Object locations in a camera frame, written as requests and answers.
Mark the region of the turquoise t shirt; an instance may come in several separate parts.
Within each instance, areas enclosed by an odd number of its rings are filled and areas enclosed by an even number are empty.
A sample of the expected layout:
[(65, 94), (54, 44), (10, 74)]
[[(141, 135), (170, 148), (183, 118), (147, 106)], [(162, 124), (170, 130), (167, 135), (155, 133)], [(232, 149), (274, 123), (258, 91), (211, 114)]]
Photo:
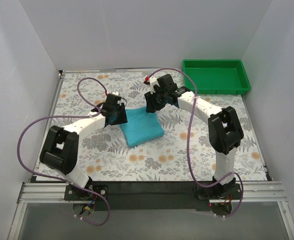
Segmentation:
[(156, 113), (147, 113), (146, 107), (126, 110), (127, 123), (120, 124), (129, 148), (162, 137), (164, 130)]

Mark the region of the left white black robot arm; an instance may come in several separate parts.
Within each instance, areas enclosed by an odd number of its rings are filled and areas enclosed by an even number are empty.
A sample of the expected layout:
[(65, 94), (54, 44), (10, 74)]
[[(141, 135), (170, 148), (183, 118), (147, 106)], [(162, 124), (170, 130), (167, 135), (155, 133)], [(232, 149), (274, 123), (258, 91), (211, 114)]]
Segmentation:
[(87, 118), (80, 119), (64, 127), (52, 126), (47, 134), (40, 162), (57, 171), (65, 179), (76, 185), (76, 194), (82, 200), (88, 200), (93, 194), (91, 178), (79, 167), (79, 143), (95, 131), (106, 126), (127, 122), (125, 104), (117, 91), (107, 94), (100, 113), (92, 110)]

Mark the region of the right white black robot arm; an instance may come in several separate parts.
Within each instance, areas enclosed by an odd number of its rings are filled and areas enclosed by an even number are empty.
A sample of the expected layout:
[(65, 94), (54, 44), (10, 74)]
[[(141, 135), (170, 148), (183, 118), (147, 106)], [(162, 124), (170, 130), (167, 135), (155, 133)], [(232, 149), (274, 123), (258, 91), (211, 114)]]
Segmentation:
[(144, 84), (150, 87), (145, 93), (146, 111), (155, 113), (166, 105), (191, 113), (208, 126), (209, 142), (215, 150), (216, 169), (208, 185), (197, 182), (198, 194), (212, 198), (231, 198), (240, 187), (234, 173), (235, 155), (244, 133), (236, 110), (222, 108), (199, 98), (185, 86), (178, 87), (170, 74), (159, 78), (147, 76)]

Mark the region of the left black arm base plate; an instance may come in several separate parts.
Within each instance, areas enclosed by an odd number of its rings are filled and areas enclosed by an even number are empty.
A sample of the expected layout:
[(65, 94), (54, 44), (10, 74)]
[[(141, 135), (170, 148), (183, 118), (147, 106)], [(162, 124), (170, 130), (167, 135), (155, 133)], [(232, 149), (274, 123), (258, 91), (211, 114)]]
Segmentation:
[[(109, 187), (107, 185), (96, 184), (96, 185), (90, 186), (90, 191), (94, 191), (102, 195), (105, 199), (107, 199)], [(81, 190), (70, 184), (66, 186), (66, 190), (64, 194), (65, 201), (89, 201), (89, 200), (93, 200), (95, 197), (96, 197), (95, 194)]]

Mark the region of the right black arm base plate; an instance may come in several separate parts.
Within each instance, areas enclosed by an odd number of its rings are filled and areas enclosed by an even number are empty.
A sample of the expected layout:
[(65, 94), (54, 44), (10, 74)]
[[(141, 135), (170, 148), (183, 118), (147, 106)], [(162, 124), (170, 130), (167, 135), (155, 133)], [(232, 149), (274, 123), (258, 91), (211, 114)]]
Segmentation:
[(236, 183), (234, 186), (230, 187), (227, 190), (222, 189), (217, 185), (210, 188), (196, 186), (193, 189), (193, 193), (195, 197), (199, 200), (228, 201), (230, 199), (239, 200), (241, 197), (242, 190), (240, 185)]

